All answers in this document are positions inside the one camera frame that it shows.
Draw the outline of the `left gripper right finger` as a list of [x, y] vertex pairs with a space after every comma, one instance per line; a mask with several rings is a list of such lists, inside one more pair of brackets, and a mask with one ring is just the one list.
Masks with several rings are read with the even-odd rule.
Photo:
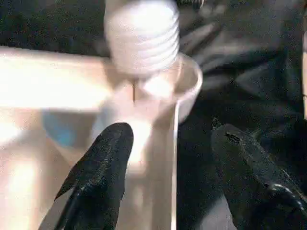
[[305, 230], [307, 197], [250, 135], [233, 125], [211, 135], [216, 170], [238, 230]]

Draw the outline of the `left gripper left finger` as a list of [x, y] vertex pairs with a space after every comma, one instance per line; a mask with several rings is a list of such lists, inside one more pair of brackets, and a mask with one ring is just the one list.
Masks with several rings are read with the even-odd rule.
[[115, 229], [132, 146], [129, 124], [106, 127], [69, 172], [39, 229]]

